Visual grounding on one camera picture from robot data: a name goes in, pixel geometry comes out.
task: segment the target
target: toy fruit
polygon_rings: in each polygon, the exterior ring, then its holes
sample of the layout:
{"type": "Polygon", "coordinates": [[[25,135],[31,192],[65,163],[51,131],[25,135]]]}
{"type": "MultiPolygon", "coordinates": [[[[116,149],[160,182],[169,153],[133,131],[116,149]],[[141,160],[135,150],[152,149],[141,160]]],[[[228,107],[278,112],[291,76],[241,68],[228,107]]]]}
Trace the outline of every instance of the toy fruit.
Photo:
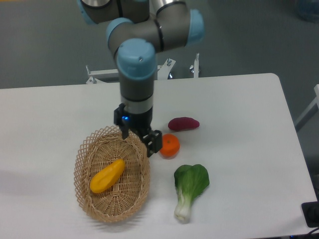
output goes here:
{"type": "Polygon", "coordinates": [[[174,118],[168,123],[168,128],[174,131],[194,129],[199,127],[199,122],[190,117],[174,118]]]}
{"type": "Polygon", "coordinates": [[[172,157],[179,151],[180,144],[178,138],[170,133],[164,134],[162,136],[163,146],[160,150],[160,153],[164,157],[172,157]]]}
{"type": "Polygon", "coordinates": [[[98,172],[90,182],[90,189],[93,193],[102,193],[112,187],[119,180],[125,169],[123,159],[117,159],[100,172],[98,172]]]}

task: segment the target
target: toy vegetable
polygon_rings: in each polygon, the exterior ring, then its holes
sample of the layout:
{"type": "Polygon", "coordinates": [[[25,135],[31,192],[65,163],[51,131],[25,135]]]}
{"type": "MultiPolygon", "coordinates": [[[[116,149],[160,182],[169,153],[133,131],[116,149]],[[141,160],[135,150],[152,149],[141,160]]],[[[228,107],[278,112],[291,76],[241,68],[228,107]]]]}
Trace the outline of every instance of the toy vegetable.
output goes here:
{"type": "Polygon", "coordinates": [[[102,193],[112,187],[120,178],[125,169],[125,162],[118,159],[98,172],[90,182],[93,193],[102,193]]]}
{"type": "Polygon", "coordinates": [[[209,185],[208,172],[200,164],[182,165],[175,171],[174,178],[178,194],[178,204],[174,215],[181,222],[187,223],[190,219],[192,203],[209,185]]]}

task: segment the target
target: purple sweet potato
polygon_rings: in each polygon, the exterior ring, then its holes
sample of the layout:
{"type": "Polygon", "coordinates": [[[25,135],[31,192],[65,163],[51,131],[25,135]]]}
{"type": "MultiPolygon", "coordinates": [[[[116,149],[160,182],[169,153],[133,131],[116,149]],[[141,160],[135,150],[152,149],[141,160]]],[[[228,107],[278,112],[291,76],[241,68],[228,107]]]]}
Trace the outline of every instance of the purple sweet potato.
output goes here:
{"type": "Polygon", "coordinates": [[[199,122],[190,117],[174,118],[168,123],[168,128],[174,131],[194,129],[199,127],[199,122]]]}

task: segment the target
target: gray floor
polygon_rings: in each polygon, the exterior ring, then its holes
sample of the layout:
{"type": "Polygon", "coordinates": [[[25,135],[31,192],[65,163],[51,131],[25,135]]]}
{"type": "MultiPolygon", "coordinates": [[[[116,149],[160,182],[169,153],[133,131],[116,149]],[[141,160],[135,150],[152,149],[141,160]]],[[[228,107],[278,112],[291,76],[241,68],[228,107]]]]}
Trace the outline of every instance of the gray floor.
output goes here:
{"type": "MultiPolygon", "coordinates": [[[[319,24],[300,19],[293,0],[187,0],[206,23],[200,45],[164,52],[176,78],[200,53],[202,77],[275,73],[295,120],[319,84],[319,24]]],[[[88,26],[76,0],[0,2],[0,88],[84,84],[91,70],[114,69],[108,23],[88,26]]],[[[319,174],[319,113],[298,134],[311,174],[319,174]]]]}

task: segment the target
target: toy orange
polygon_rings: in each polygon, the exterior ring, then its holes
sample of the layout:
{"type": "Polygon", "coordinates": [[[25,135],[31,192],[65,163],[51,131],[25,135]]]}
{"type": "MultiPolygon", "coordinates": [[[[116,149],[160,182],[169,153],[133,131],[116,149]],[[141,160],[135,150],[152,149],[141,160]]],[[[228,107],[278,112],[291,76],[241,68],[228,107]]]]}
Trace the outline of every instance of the toy orange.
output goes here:
{"type": "Polygon", "coordinates": [[[163,146],[160,153],[164,157],[172,157],[179,151],[180,144],[178,138],[170,133],[164,134],[162,136],[163,146]]]}

